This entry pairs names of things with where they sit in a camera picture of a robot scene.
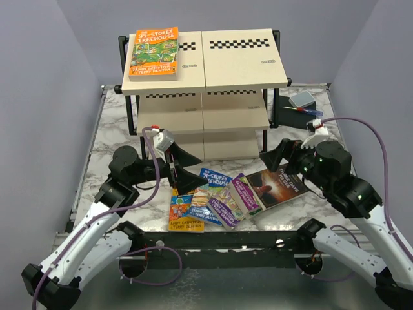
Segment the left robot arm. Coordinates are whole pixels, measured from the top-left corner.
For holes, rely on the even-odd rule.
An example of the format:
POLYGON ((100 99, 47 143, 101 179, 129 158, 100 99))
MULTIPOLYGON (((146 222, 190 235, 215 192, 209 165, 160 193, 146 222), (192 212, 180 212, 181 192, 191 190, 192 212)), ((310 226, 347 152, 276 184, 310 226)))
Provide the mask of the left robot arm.
POLYGON ((180 194, 204 184, 205 179, 186 171, 201 159, 172 143, 154 160, 141 159, 132 146, 119 147, 109 164, 110 174, 94 202, 64 242, 40 264, 28 264, 21 276, 32 296, 32 308, 71 309, 81 291, 107 265, 123 254, 142 249, 142 230, 120 218, 137 200, 135 186, 146 181, 160 184, 168 178, 180 194))

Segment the dark Three Days To See book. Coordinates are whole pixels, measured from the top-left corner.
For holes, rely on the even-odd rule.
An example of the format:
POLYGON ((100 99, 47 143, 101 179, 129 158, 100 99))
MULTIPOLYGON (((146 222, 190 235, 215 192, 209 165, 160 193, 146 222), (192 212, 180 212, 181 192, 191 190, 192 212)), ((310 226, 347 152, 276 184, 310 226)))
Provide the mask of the dark Three Days To See book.
POLYGON ((280 165, 276 172, 268 169, 246 176, 252 192, 265 211, 293 200, 308 192, 301 179, 286 173, 287 164, 280 165))

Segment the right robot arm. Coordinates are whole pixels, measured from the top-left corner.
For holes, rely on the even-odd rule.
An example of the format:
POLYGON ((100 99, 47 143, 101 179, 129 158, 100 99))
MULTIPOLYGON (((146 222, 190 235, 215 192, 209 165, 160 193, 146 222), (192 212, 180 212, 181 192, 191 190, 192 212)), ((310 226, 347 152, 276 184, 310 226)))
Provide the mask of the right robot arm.
POLYGON ((300 140, 283 139, 259 155, 275 172, 287 160, 287 174, 301 174, 321 190, 327 202, 349 219, 368 239, 374 256, 342 239, 316 219, 297 231, 297 247, 310 253, 327 253, 362 276, 379 299, 391 309, 412 309, 412 262, 390 232, 383 200, 369 182, 351 174, 352 156, 336 141, 304 148, 300 140))

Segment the purple 117-Storey Treehouse book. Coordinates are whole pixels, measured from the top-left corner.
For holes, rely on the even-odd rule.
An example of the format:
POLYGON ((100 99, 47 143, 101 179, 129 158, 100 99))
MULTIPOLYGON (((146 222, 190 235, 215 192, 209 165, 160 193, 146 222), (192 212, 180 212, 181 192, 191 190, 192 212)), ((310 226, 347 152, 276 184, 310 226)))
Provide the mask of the purple 117-Storey Treehouse book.
POLYGON ((228 190, 246 219, 252 218, 262 211, 262 207, 256 200, 244 174, 236 176, 228 184, 228 190))

